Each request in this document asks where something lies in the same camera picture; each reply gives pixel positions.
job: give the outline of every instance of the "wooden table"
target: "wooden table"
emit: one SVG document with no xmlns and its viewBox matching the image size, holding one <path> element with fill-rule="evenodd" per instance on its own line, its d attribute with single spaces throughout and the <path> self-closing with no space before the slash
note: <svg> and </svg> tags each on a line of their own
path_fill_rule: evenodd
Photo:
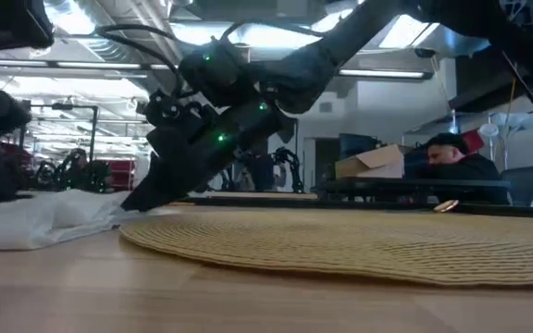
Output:
<svg viewBox="0 0 533 333">
<path fill-rule="evenodd" d="M 113 230 L 0 253 L 0 332 L 533 333 L 533 291 L 236 270 Z"/>
</svg>

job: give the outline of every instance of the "chair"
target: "chair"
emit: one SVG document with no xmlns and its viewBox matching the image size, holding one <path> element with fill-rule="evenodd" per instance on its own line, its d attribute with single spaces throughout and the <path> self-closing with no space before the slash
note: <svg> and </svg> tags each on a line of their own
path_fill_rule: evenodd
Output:
<svg viewBox="0 0 533 333">
<path fill-rule="evenodd" d="M 533 203 L 533 166 L 505 170 L 501 178 L 511 182 L 513 206 L 531 207 Z"/>
</svg>

